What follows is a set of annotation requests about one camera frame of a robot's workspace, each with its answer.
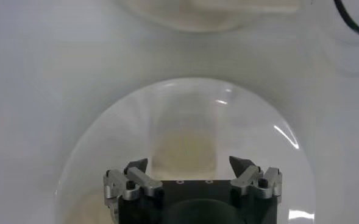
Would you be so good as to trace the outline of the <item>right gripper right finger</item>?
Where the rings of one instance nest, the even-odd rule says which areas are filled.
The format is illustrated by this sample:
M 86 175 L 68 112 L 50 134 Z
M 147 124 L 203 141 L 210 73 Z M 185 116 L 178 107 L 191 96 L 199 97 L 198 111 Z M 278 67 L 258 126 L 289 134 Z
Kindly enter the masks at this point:
M 230 185 L 238 190 L 240 196 L 252 195 L 261 200 L 276 199 L 282 202 L 282 173 L 276 167 L 262 171 L 249 159 L 229 156 L 229 162 L 235 174 Z

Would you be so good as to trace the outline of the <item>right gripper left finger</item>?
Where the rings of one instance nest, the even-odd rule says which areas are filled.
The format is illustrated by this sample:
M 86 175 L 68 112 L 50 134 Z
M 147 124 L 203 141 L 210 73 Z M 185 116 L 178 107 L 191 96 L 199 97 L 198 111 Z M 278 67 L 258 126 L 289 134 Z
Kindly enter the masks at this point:
M 163 190 L 163 182 L 146 174 L 148 159 L 131 161 L 120 171 L 107 170 L 103 176 L 104 204 L 110 210 L 113 222 L 119 222 L 119 199 L 135 201 L 141 193 L 157 198 Z

